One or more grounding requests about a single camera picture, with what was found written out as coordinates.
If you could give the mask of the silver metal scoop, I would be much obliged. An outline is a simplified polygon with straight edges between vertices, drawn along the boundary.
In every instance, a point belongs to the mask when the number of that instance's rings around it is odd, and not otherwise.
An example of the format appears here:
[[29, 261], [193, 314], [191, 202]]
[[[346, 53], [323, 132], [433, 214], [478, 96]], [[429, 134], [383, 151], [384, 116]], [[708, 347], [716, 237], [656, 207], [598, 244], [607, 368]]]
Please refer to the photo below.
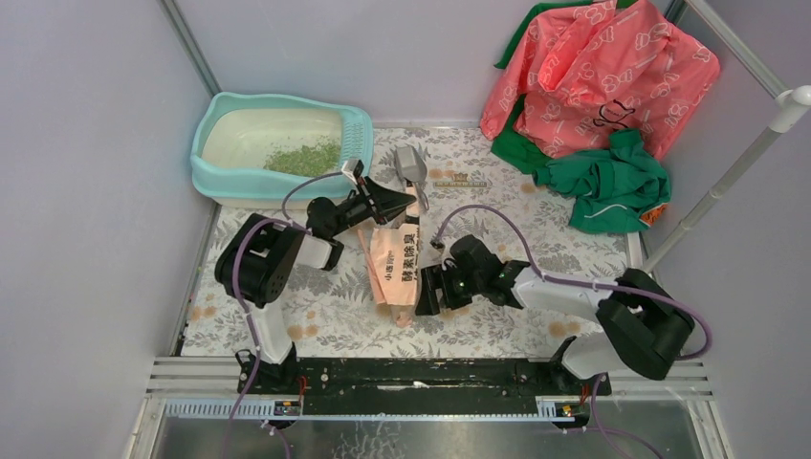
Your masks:
[[415, 189], [422, 210], [429, 211], [429, 203], [424, 191], [427, 165], [422, 156], [411, 145], [398, 146], [394, 150], [394, 161], [398, 176]]

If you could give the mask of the pink cat litter bag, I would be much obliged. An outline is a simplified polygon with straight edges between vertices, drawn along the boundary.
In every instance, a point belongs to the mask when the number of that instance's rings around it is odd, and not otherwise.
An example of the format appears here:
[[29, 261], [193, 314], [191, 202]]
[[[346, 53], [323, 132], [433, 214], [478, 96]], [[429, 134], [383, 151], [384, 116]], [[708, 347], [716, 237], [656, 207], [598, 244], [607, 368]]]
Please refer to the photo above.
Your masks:
[[357, 230], [374, 303], [400, 328], [411, 325], [420, 293], [420, 214], [415, 202], [392, 227]]

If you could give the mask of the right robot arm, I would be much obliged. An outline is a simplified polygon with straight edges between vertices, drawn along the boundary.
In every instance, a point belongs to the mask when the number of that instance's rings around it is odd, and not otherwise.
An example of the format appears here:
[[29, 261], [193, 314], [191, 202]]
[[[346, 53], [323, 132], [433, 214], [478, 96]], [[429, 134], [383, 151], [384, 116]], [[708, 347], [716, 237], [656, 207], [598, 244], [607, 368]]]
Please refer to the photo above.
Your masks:
[[449, 253], [420, 270], [419, 316], [457, 310], [481, 296], [495, 306], [538, 307], [600, 326], [597, 333], [567, 339], [552, 358], [548, 379], [563, 394], [601, 373], [622, 369], [661, 381], [695, 328], [694, 318], [637, 269], [607, 281], [542, 273], [528, 261], [500, 260], [472, 235], [457, 240]]

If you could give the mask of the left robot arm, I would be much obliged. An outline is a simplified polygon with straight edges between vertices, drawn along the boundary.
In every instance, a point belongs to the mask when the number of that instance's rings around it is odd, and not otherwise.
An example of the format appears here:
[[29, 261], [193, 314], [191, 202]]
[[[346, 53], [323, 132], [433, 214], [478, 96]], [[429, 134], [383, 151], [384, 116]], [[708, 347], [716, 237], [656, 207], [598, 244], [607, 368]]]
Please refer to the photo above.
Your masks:
[[302, 229], [258, 213], [245, 221], [220, 254], [215, 280], [248, 315], [254, 354], [264, 362], [259, 378], [270, 390], [283, 393], [296, 383], [295, 365], [286, 361], [295, 347], [281, 309], [273, 305], [294, 268], [334, 270], [343, 252], [337, 235], [369, 219], [385, 225], [416, 203], [413, 192], [392, 190], [360, 177], [338, 204], [327, 197], [313, 199]]

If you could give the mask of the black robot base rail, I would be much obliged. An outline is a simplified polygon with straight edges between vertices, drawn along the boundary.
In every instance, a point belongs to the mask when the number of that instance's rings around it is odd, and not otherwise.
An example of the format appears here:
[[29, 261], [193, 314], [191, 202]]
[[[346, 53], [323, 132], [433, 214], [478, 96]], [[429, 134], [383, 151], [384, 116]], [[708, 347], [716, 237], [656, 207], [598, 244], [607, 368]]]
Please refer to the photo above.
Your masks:
[[239, 390], [290, 395], [309, 415], [529, 415], [539, 398], [583, 404], [597, 381], [527, 359], [235, 358]]

